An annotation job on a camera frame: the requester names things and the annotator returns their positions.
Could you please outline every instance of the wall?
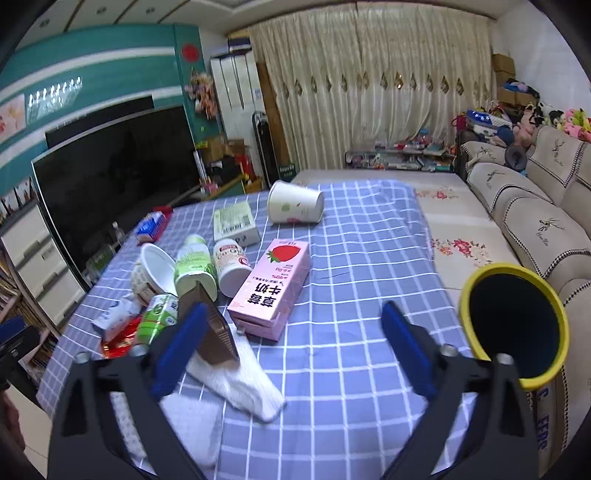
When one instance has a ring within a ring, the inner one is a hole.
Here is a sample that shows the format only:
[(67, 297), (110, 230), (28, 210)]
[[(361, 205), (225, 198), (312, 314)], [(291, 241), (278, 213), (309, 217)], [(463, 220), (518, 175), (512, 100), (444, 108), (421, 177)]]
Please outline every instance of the wall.
[(583, 108), (591, 115), (591, 85), (566, 40), (531, 3), (519, 4), (493, 26), (495, 53), (515, 61), (515, 74), (553, 108)]
[(31, 160), (47, 150), (45, 131), (107, 105), (152, 95), (156, 107), (184, 105), (193, 139), (219, 132), (215, 120), (197, 116), (182, 85), (191, 67), (205, 69), (203, 55), (191, 64), (180, 55), (186, 43), (201, 51), (197, 27), (115, 25), (77, 30), (16, 52), (0, 73), (0, 105), (51, 85), (82, 79), (71, 105), (50, 113), (0, 144), (0, 194), (31, 173)]

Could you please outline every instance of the beige curtain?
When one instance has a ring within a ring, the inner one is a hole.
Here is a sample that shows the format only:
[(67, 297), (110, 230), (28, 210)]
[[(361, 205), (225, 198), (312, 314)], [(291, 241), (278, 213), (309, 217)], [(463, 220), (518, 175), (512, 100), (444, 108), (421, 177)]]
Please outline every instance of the beige curtain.
[(358, 3), (249, 29), (277, 92), (290, 157), (301, 170), (343, 168), (343, 155), (427, 127), (452, 141), (452, 119), (490, 98), (488, 19), (443, 7)]

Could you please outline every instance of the picture frame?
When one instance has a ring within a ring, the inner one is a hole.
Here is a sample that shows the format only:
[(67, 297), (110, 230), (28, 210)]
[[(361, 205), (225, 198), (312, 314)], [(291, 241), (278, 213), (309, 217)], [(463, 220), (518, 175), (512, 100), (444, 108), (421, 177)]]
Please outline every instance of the picture frame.
[(26, 177), (22, 179), (14, 190), (17, 193), (17, 200), (18, 204), (24, 207), (27, 203), (29, 203), (33, 199), (33, 189), (31, 186), (31, 177)]
[(15, 189), (11, 189), (2, 197), (2, 203), (9, 216), (18, 211), (20, 207), (18, 206), (18, 198)]

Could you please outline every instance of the yellow rim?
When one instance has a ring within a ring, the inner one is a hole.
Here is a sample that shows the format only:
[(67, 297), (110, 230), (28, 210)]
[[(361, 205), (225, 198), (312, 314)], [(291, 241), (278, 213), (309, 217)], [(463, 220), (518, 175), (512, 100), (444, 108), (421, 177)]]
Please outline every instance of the yellow rim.
[(525, 390), (536, 390), (542, 385), (548, 383), (558, 374), (560, 367), (562, 367), (564, 360), (566, 359), (570, 342), (569, 324), (567, 321), (566, 312), (564, 311), (562, 302), (558, 298), (558, 295), (552, 289), (552, 287), (548, 285), (548, 282), (533, 273), (531, 270), (528, 270), (520, 265), (514, 265), (510, 263), (494, 263), (487, 265), (486, 267), (479, 268), (470, 276), (470, 278), (468, 278), (466, 284), (462, 288), (462, 293), (460, 294), (460, 321), (462, 322), (464, 332), (468, 337), (468, 343), (470, 344), (470, 348), (472, 349), (475, 357), (482, 360), (490, 360), (490, 357), (482, 348), (482, 345), (476, 337), (474, 328), (472, 327), (469, 302), (470, 292), (481, 280), (486, 277), (490, 277), (491, 275), (497, 274), (515, 275), (535, 285), (548, 299), (554, 312), (556, 313), (556, 318), (558, 319), (558, 334), (560, 335), (560, 338), (558, 340), (558, 352), (556, 353), (554, 361), (550, 365), (549, 369), (546, 370), (546, 372), (544, 372), (542, 375), (538, 377), (519, 379), (521, 386)]

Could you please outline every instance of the red wrapper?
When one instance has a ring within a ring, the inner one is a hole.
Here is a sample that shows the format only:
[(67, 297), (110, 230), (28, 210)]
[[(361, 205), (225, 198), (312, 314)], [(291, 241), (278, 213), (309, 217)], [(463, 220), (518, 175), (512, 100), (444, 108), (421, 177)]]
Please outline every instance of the red wrapper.
[(109, 343), (100, 343), (105, 358), (117, 358), (127, 354), (127, 351), (134, 344), (135, 332), (138, 329), (142, 316), (138, 315), (127, 327)]

